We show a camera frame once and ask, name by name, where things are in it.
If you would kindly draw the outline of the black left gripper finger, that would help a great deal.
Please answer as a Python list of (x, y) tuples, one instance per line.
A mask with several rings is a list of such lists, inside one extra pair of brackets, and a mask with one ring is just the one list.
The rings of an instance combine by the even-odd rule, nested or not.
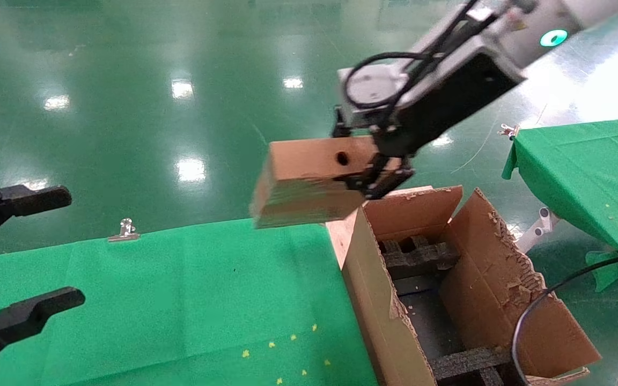
[(70, 191), (62, 185), (30, 190), (24, 185), (0, 188), (0, 226), (12, 217), (27, 217), (35, 213), (68, 207)]
[(85, 303), (84, 293), (64, 287), (18, 301), (0, 310), (0, 352), (8, 345), (36, 336), (49, 318)]

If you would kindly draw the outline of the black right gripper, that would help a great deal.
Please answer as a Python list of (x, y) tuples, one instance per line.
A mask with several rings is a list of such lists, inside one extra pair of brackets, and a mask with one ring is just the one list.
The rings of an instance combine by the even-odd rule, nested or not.
[[(492, 50), (449, 54), (420, 83), (414, 99), (401, 98), (389, 121), (374, 133), (379, 108), (334, 107), (333, 138), (372, 135), (374, 156), (359, 174), (347, 174), (348, 190), (365, 200), (379, 200), (412, 178), (410, 157), (496, 99), (522, 83), (522, 70)], [(398, 164), (387, 171), (388, 162)]]

